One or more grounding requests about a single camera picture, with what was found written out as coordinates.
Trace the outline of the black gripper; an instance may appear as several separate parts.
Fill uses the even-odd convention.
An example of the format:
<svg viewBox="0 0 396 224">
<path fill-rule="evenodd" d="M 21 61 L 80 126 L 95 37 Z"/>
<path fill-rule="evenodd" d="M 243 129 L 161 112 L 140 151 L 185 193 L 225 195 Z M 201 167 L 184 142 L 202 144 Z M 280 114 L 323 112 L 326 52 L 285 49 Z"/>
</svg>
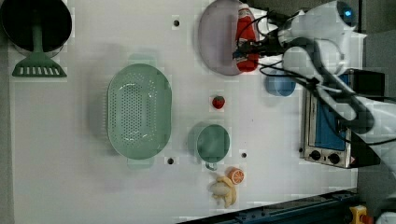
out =
<svg viewBox="0 0 396 224">
<path fill-rule="evenodd" d="M 266 34 L 263 40 L 243 38 L 239 34 L 236 36 L 235 43 L 234 59 L 246 58 L 247 56 L 276 56 L 285 52 L 278 40 L 278 30 Z"/>
</svg>

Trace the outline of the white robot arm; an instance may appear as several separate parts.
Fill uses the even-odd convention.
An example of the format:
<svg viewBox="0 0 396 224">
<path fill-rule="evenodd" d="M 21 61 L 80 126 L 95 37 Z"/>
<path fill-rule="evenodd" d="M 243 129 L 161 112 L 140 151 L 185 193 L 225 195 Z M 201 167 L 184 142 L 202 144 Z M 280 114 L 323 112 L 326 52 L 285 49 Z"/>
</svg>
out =
<svg viewBox="0 0 396 224">
<path fill-rule="evenodd" d="M 356 23 L 349 5 L 332 1 L 283 21 L 272 12 L 264 18 L 277 28 L 261 41 L 238 39 L 235 59 L 280 55 L 282 60 L 269 67 L 302 85 L 394 171 L 395 105 L 358 94 L 339 77 L 347 70 L 347 45 Z"/>
</svg>

